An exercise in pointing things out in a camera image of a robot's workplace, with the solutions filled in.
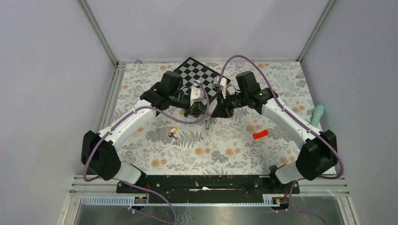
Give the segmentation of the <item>grey metal key holder plate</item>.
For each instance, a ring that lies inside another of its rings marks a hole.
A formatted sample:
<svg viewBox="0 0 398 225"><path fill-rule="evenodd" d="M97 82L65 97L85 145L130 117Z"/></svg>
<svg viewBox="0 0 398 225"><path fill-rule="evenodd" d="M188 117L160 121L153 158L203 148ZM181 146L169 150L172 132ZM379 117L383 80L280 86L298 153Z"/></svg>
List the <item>grey metal key holder plate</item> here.
<svg viewBox="0 0 398 225"><path fill-rule="evenodd" d="M210 125L210 123L209 123L209 117L211 117L211 116L207 116L207 118L205 119L205 133L206 133L206 135L209 135L210 132L211 132L211 126L212 125Z"/></svg>

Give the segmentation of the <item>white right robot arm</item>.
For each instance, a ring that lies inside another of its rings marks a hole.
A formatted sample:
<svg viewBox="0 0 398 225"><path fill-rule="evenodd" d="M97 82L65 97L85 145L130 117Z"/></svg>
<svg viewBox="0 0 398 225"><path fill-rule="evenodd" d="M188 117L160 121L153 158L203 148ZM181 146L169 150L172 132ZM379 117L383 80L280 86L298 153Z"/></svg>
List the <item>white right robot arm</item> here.
<svg viewBox="0 0 398 225"><path fill-rule="evenodd" d="M217 105L212 112L214 118L230 118L234 109L249 107L280 127L300 149L292 163L271 172L269 187L275 193L283 192L294 180L314 180L338 163L336 135L330 130L321 131L301 119L289 109L270 88L262 89L253 72L236 75L239 89L229 94L226 79L215 78L214 86L221 90Z"/></svg>

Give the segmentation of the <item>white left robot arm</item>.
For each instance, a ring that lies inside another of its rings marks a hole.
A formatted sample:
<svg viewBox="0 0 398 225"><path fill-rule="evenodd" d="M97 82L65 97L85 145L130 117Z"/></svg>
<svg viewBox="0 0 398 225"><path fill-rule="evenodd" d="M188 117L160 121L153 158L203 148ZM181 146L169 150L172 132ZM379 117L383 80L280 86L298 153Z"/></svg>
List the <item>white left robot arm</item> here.
<svg viewBox="0 0 398 225"><path fill-rule="evenodd" d="M131 134L159 114L188 125L200 123L208 116L210 102L202 83L195 80L190 95L185 95L179 89L182 80L177 72L165 72L161 80L145 91L136 104L122 117L98 132L88 131L84 135L81 154L84 181L94 180L87 177L87 172L90 170L96 174L96 178L127 182L128 187L135 193L144 190L146 181L141 177L142 171L131 164L123 163L118 151ZM206 101L204 115L195 121L179 120L165 112L170 106L188 109L194 103L200 103L203 100Z"/></svg>

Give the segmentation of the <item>black and silver chessboard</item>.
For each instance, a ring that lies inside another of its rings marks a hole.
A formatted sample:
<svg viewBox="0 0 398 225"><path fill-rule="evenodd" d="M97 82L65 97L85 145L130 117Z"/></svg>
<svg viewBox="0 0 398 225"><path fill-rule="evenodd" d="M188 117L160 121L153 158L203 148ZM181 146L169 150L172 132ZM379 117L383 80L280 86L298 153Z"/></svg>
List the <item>black and silver chessboard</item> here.
<svg viewBox="0 0 398 225"><path fill-rule="evenodd" d="M213 88L214 79L219 77L219 73L205 64L189 57L181 65L179 65L174 72L182 77L180 89L184 94L190 95L190 88L194 85L194 81L198 80L202 83L208 94L210 103L216 99L218 89Z"/></svg>

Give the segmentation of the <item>red key tag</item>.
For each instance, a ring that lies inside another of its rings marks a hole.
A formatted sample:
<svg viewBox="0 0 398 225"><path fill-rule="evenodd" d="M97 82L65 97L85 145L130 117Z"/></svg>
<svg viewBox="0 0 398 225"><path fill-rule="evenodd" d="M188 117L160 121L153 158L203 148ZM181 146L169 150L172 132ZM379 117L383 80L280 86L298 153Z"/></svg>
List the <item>red key tag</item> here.
<svg viewBox="0 0 398 225"><path fill-rule="evenodd" d="M268 131L267 129L264 129L264 130L261 131L261 132L254 133L254 134L252 135L252 137L253 137L254 140L258 140L258 139L260 139L260 138L263 138L263 137L268 136L268 134L269 134L269 131Z"/></svg>

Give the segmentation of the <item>floral table mat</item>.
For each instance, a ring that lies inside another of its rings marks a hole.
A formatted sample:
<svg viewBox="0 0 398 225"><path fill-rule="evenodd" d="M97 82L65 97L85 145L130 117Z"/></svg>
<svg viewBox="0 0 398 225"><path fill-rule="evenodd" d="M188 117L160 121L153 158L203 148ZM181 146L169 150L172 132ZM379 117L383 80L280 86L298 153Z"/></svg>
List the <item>floral table mat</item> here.
<svg viewBox="0 0 398 225"><path fill-rule="evenodd" d="M305 121L310 121L314 104L299 62L232 61L208 63L208 67L231 80L230 92L238 86L236 75L252 71L262 88L271 86L280 99ZM186 122L182 109L170 107L172 117ZM182 124L164 115L146 123L118 151L121 161L151 175L161 174L268 174L272 165L292 163L299 155L294 141L271 120L248 107L236 109L230 119L213 119L209 135L204 123ZM177 140L168 131L177 127ZM267 129L268 136L252 135Z"/></svg>

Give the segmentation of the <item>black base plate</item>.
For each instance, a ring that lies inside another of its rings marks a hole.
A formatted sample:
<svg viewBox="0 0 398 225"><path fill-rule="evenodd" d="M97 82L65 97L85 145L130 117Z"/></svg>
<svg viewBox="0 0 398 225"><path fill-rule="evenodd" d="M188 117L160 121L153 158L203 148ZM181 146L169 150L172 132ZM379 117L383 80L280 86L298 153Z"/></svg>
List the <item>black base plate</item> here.
<svg viewBox="0 0 398 225"><path fill-rule="evenodd" d="M146 175L136 187L119 182L118 194L142 194L150 204L264 203L267 195L299 194L297 184L280 184L267 175Z"/></svg>

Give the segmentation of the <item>aluminium frame rails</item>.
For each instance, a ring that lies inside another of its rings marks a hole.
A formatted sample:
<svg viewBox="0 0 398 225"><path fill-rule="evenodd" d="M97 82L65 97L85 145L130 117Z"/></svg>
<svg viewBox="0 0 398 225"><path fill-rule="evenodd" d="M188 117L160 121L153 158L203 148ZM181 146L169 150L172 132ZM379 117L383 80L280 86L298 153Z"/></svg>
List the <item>aluminium frame rails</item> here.
<svg viewBox="0 0 398 225"><path fill-rule="evenodd" d="M93 10L91 9L88 1L78 0L77 3L81 7L87 21L94 31L94 34L96 35L99 43L105 50L105 53L110 59L113 66L111 76L109 77L109 82L106 87L106 95L101 106L99 119L94 129L95 131L99 131L105 126L110 125L113 120L113 113L116 107L117 97L120 92L123 74L125 72L126 65L130 64L130 61L121 62L115 57L115 54L111 50L108 41L106 41L104 32L101 30L100 25L95 18Z"/></svg>

